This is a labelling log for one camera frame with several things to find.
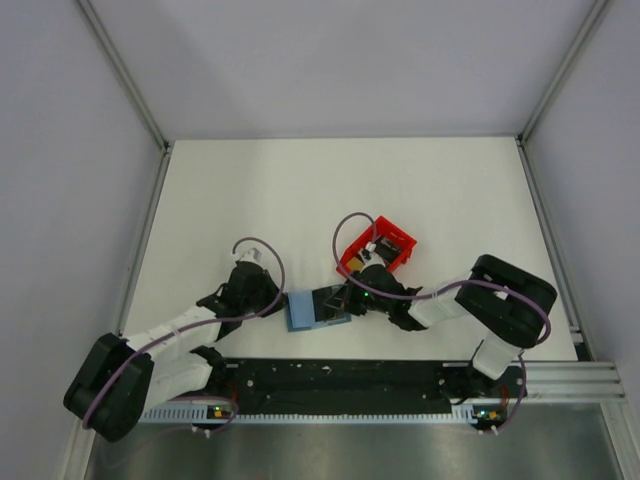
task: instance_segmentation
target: red box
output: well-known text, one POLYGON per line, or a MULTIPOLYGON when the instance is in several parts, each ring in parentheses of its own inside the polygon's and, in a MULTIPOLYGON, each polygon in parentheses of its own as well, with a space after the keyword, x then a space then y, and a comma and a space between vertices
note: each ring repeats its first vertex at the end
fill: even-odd
MULTIPOLYGON (((400 266, 400 264, 407 263, 407 260, 409 260, 411 252, 413 251, 413 247, 415 247, 418 242, 382 216, 376 219, 375 225, 378 238, 386 237, 401 249, 400 255, 398 255, 398 257, 389 266, 387 266, 387 270, 393 272, 398 268, 398 266, 400 266)), ((355 242, 347 247, 342 254, 342 257, 340 257, 340 263, 349 273, 351 273, 351 269, 347 267, 347 263, 349 263, 349 261, 363 248, 366 248, 369 242, 374 240, 376 239, 373 238, 373 225, 370 225, 355 242)), ((336 271, 340 275, 343 275, 338 267, 336 267, 336 271)))

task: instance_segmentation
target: red tray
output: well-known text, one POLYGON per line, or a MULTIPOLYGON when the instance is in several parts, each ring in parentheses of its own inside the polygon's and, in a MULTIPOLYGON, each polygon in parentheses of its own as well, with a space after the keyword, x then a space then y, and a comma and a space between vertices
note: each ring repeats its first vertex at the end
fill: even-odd
MULTIPOLYGON (((400 266, 400 264, 407 263, 407 260, 409 260, 411 252, 413 251, 413 247, 415 247, 418 242, 382 216, 376 219, 375 224, 378 237, 388 238, 394 245, 398 246, 402 250, 393 263, 387 266, 387 270, 393 272, 400 266)), ((340 263, 349 273, 351 273, 351 269, 347 267, 347 263, 349 263, 349 261, 355 257, 360 250, 365 248, 367 244, 373 240, 375 239, 373 238, 373 225, 371 225, 344 251, 340 258, 340 263)), ((344 276, 338 267, 336 267, 336 271, 340 275, 344 276)))

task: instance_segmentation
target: blue object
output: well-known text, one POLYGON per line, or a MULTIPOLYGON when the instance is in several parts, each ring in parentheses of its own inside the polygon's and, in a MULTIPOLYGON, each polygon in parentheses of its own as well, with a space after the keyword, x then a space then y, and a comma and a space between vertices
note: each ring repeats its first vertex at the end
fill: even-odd
POLYGON ((319 290, 287 293, 289 298, 286 310, 287 329, 290 332, 299 332, 350 322, 351 315, 347 312, 324 305, 324 300, 334 289, 335 287, 326 287, 319 290))

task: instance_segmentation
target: item inside red box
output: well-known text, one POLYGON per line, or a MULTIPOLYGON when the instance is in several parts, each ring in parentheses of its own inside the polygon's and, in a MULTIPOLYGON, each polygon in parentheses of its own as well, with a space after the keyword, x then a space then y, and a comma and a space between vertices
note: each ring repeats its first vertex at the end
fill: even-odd
MULTIPOLYGON (((377 237, 373 240, 375 253, 385 262, 387 270, 393 272, 402 263, 407 263, 413 247, 418 243, 406 232, 391 223, 385 217, 378 217, 375 221, 377 237)), ((372 241, 373 225, 369 226, 358 239, 353 242, 340 258, 340 263, 349 273, 359 271, 366 261, 367 244, 372 241)))

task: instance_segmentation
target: metal frame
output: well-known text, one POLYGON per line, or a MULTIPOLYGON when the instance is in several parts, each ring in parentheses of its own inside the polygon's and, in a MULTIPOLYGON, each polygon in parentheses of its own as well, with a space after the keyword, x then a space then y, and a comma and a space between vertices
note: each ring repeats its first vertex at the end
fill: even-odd
MULTIPOLYGON (((120 331, 123 328, 129 312, 135 285, 140 273, 155 211, 170 161, 171 147, 144 101, 140 90, 133 81, 129 69, 118 53, 91 0, 73 1, 78 6, 91 33, 105 54, 107 62, 111 65, 132 107, 140 117, 143 125, 160 149, 162 155, 158 164, 156 181, 149 194, 149 204, 140 227, 135 253, 131 260, 129 268, 130 276, 124 285, 121 300, 118 304, 116 323, 117 330, 120 331)), ((567 308, 572 335, 576 341, 580 341, 582 335, 584 335, 587 340, 587 346, 591 344, 591 337, 582 322, 583 317, 580 314, 578 302, 575 299, 574 290, 571 287, 566 262, 564 261, 564 256, 554 234, 549 208, 545 204, 540 191, 535 168, 530 157, 527 155, 526 146, 556 98, 564 81, 571 73, 576 60, 602 21, 610 4, 611 1, 609 0, 594 0, 580 30, 566 52, 555 75, 545 89, 545 92, 536 104, 522 133, 516 137, 540 228, 551 259, 561 298, 567 308)), ((629 406, 626 403, 624 390, 614 363, 532 362, 527 363, 526 367, 529 376, 527 382, 529 396, 524 400, 524 403, 599 403, 602 408, 604 421, 611 436, 612 447, 620 463, 624 478, 640 479, 640 442, 636 436, 634 421, 629 406)), ((59 475, 60 479, 75 480, 83 478, 94 436, 95 434, 93 432, 81 429, 80 421, 75 422, 63 459, 63 466, 59 475)))

